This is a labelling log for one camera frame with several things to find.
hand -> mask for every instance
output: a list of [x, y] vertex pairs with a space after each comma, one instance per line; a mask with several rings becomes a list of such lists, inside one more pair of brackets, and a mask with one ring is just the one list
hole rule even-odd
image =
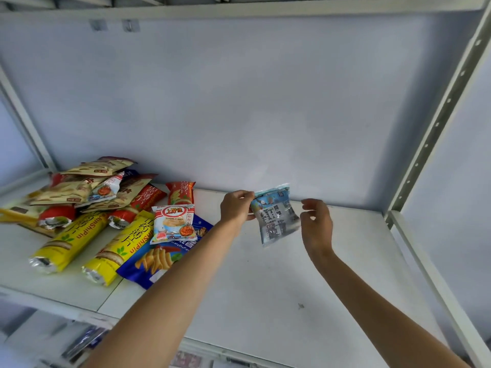
[[308, 210], [300, 214], [302, 221], [302, 240], [305, 249], [317, 270], [332, 254], [332, 220], [328, 206], [318, 199], [302, 200], [302, 208]]
[[254, 200], [254, 192], [238, 190], [225, 195], [220, 204], [220, 222], [233, 222], [240, 229], [244, 222], [254, 219], [250, 203]]

person's left hand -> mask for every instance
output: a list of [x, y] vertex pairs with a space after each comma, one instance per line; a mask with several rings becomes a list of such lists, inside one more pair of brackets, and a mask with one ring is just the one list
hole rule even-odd
[[240, 229], [244, 222], [255, 218], [250, 210], [250, 203], [254, 200], [254, 192], [238, 190], [225, 195], [220, 204], [220, 222], [233, 222]]

brand logo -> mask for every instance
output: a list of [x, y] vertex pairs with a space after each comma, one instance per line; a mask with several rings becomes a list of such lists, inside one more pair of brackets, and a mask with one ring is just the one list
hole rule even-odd
[[186, 213], [187, 209], [183, 206], [171, 206], [163, 211], [163, 215], [167, 217], [180, 217]]

clear plastic snack bag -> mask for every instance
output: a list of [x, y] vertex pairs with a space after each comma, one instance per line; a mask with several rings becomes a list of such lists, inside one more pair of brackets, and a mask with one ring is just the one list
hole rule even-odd
[[259, 221], [263, 247], [300, 228], [300, 218], [290, 204], [289, 192], [290, 185], [286, 183], [254, 193], [256, 197], [250, 207]]

forearm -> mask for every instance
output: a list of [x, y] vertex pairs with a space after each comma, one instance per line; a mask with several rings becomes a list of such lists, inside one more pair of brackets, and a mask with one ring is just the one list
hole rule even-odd
[[333, 252], [319, 272], [391, 368], [466, 368], [435, 337], [390, 304]]
[[168, 366], [236, 232], [232, 223], [212, 228], [132, 306], [87, 368]]

